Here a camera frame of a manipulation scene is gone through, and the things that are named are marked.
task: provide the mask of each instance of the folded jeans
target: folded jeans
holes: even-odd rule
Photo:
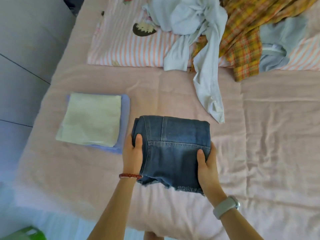
[[[142,135],[143,162],[138,180],[142,185],[162,183],[176,190],[201,193],[197,151],[207,160],[210,153],[210,124],[207,121],[162,116],[136,118],[132,144]]]

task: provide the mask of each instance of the person's left hand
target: person's left hand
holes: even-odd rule
[[[139,175],[142,165],[142,135],[136,136],[135,147],[132,145],[132,136],[129,134],[125,140],[123,152],[123,172]]]

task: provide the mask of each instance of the forearm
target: forearm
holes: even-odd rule
[[[120,179],[88,240],[120,240],[124,238],[135,183],[136,178]]]
[[[216,207],[227,195],[221,187],[217,187],[207,198],[213,207]],[[230,240],[263,240],[237,209],[228,210],[220,220]]]

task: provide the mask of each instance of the folded light green shirt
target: folded light green shirt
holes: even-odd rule
[[[56,140],[113,147],[120,116],[121,96],[72,93]]]

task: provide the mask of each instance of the watch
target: watch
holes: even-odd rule
[[[231,210],[233,208],[236,208],[238,210],[240,208],[240,203],[236,197],[228,196],[228,198],[226,198],[213,209],[213,214],[218,220],[220,220],[220,217],[223,214],[225,214],[228,210]]]

